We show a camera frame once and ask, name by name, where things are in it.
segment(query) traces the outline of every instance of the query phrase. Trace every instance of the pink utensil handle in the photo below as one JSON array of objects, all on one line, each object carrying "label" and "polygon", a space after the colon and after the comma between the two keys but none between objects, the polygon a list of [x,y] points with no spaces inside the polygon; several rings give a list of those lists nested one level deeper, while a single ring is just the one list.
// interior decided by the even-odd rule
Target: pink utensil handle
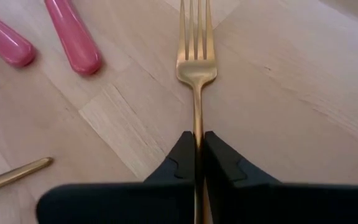
[{"label": "pink utensil handle", "polygon": [[101,64],[101,56],[70,0],[45,0],[52,22],[70,65],[82,75],[91,75]]},{"label": "pink utensil handle", "polygon": [[0,56],[10,65],[23,67],[35,57],[33,45],[0,21]]}]

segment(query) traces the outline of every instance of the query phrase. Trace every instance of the wood grain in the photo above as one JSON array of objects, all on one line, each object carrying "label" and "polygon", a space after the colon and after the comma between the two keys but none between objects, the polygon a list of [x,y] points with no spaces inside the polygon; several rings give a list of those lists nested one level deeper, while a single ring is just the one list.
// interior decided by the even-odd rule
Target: wood grain
[{"label": "wood grain", "polygon": [[[358,184],[358,1],[211,2],[205,129],[280,180]],[[0,19],[38,49],[22,70],[0,59],[0,173],[56,159],[0,190],[0,223],[36,223],[56,185],[142,180],[192,129],[175,76],[179,0],[74,5],[103,54],[91,78],[71,70],[43,1],[0,0]]]}]

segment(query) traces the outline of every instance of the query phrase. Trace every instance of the gold utensil handle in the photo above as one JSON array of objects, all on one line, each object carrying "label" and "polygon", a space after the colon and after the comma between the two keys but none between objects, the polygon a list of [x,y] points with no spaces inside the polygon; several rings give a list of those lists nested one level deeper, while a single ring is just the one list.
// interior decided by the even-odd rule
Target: gold utensil handle
[{"label": "gold utensil handle", "polygon": [[0,175],[0,187],[15,182],[52,164],[51,157],[43,158]]}]

